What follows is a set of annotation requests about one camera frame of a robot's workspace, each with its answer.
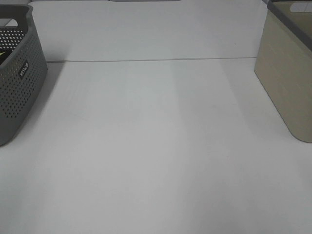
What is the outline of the beige plastic bin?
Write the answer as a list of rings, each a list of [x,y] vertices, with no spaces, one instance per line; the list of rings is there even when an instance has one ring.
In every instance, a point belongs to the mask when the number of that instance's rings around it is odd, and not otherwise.
[[[254,72],[298,140],[312,141],[312,2],[270,0]]]

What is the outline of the grey perforated plastic basket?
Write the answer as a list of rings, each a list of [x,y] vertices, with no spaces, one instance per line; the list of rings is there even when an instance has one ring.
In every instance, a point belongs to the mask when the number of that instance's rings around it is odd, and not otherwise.
[[[16,26],[0,28],[0,144],[17,134],[47,76],[47,63],[32,16],[33,7],[2,4],[1,19]]]

